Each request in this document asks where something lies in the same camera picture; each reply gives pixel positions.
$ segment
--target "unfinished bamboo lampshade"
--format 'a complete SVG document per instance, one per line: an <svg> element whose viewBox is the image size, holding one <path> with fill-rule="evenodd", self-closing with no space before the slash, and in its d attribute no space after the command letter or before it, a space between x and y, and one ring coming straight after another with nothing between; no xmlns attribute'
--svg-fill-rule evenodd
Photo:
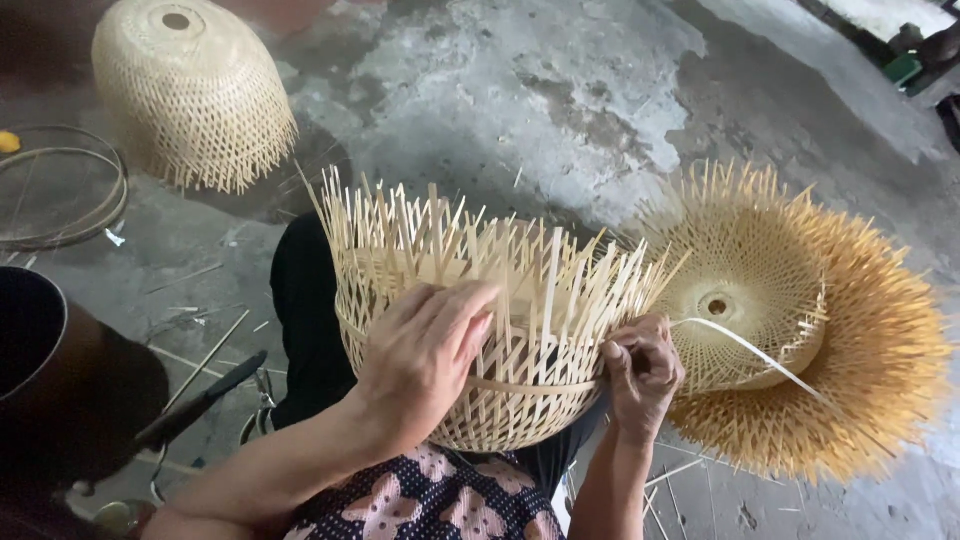
<svg viewBox="0 0 960 540"><path fill-rule="evenodd" d="M808 192L788 206L782 219L825 263L826 331L799 374L823 399L787 381L678 396L668 417L685 438L760 474L882 475L903 443L922 442L949 395L944 318L930 286L902 266L905 250L870 222L814 206Z"/></svg>
<svg viewBox="0 0 960 540"><path fill-rule="evenodd" d="M470 452L505 452L557 433L596 400L599 347L611 329L647 312L668 281L662 261L644 264L644 246L608 246L592 259L562 229L489 222L451 205L430 186L410 202L403 186L348 192L334 171L314 202L337 273L336 311L354 371L367 330L417 282L496 281L491 336L467 387L430 437Z"/></svg>
<svg viewBox="0 0 960 540"><path fill-rule="evenodd" d="M818 254L799 241L802 201L779 196L771 171L749 166L694 177L668 199L672 211L647 208L649 252L690 257L653 306L673 321L716 323L801 373L824 339L826 284ZM672 331L683 359L687 395L757 389L787 380L723 333L685 324Z"/></svg>
<svg viewBox="0 0 960 540"><path fill-rule="evenodd" d="M242 194L293 149L270 53L206 0L121 0L93 38L101 99L129 158L176 187Z"/></svg>

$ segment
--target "woman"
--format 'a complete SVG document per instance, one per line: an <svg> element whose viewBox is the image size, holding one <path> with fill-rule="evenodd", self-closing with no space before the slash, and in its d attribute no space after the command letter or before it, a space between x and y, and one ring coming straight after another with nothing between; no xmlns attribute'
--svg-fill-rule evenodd
<svg viewBox="0 0 960 540"><path fill-rule="evenodd" d="M358 379L340 341L316 215L280 240L271 286L291 362L278 431L187 485L144 538L563 538L549 501L606 400L516 453L457 454L424 442L464 388L497 286L420 285L394 302L371 328ZM641 539L653 441L684 368L658 315L614 332L602 350L612 423L569 537Z"/></svg>

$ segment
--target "woven bamboo basket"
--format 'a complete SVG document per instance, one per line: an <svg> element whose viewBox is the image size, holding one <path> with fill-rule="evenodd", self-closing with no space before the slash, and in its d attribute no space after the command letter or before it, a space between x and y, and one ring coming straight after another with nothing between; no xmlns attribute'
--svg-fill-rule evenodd
<svg viewBox="0 0 960 540"><path fill-rule="evenodd" d="M799 374L823 343L827 285L820 255L800 241L804 201L780 196L775 179L749 164L714 164L703 175L691 168L681 190L668 188L665 208L641 206L640 221L653 257L671 246L690 253L655 311L714 322ZM686 369L682 393L787 380L723 333L689 324L672 334Z"/></svg>
<svg viewBox="0 0 960 540"><path fill-rule="evenodd" d="M434 185L423 202L408 201L402 185L345 193L334 169L320 200L307 187L333 253L336 311L355 372L371 322L415 283L503 287L467 387L430 437L450 449L516 450L568 426L600 392L604 337L646 313L669 281L666 258L645 263L645 245L624 252L612 244L594 261L599 236L579 249L563 229L482 221L483 210L470 214Z"/></svg>
<svg viewBox="0 0 960 540"><path fill-rule="evenodd" d="M844 482L883 476L904 443L922 443L950 395L952 347L944 337L944 317L930 286L903 267L906 250L895 250L871 222L815 206L808 191L788 199L772 172L755 184L757 193L742 185L752 178L746 170L731 180L732 169L714 164L706 182L740 184L737 192L754 197L778 193L772 208L781 210L772 215L823 262L828 319L814 358L797 376L809 390L788 380L761 389L684 394L675 398L668 417L683 437L758 474ZM716 201L732 193L702 192ZM743 239L757 253L764 249L759 240ZM671 288L684 286L679 277L663 299L671 298ZM708 354L728 352L717 348Z"/></svg>
<svg viewBox="0 0 960 540"><path fill-rule="evenodd" d="M183 189L242 194L293 149L270 53L206 0L121 0L93 38L97 89L128 158Z"/></svg>

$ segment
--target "black pants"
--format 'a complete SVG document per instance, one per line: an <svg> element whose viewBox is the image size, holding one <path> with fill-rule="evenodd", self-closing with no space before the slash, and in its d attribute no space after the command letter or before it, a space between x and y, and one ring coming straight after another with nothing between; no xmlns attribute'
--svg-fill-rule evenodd
<svg viewBox="0 0 960 540"><path fill-rule="evenodd" d="M281 430L315 416L347 395L357 379L350 368L334 311L333 258L320 218L305 214L280 239L270 276L283 348L290 358L287 397L274 410ZM565 430L515 452L548 497L553 497L577 452L607 411L606 396Z"/></svg>

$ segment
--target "hand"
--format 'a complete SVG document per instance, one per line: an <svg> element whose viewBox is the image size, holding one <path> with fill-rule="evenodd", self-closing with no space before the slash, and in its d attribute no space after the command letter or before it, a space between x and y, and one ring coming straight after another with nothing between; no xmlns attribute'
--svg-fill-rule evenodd
<svg viewBox="0 0 960 540"><path fill-rule="evenodd" d="M373 323L347 400L372 421L379 458L423 442L460 397L493 318L485 307L499 291L487 282L421 284Z"/></svg>
<svg viewBox="0 0 960 540"><path fill-rule="evenodd" d="M610 371L620 439L652 443L686 376L670 338L670 319L655 313L631 321L610 336L601 354Z"/></svg>

